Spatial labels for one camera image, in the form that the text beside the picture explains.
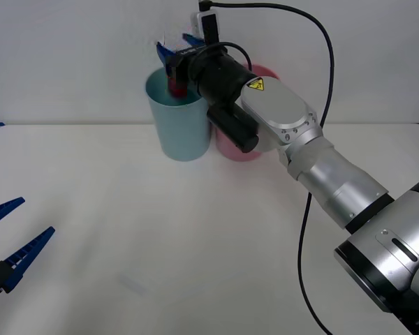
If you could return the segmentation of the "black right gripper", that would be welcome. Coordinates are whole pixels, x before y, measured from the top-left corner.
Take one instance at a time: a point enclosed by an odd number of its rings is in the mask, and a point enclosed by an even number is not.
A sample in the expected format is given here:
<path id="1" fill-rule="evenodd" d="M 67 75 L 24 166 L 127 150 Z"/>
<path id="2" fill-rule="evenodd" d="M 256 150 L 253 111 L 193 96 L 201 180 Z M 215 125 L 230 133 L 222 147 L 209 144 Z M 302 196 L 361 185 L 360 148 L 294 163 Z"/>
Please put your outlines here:
<path id="1" fill-rule="evenodd" d="M 207 49 L 202 38 L 189 33 L 183 33 L 182 39 L 191 47 L 183 50 L 169 50 L 164 44 L 156 43 L 156 52 L 170 77 L 171 90 L 196 90 L 196 79 L 191 78 L 191 66 L 195 64 L 196 56 Z"/>

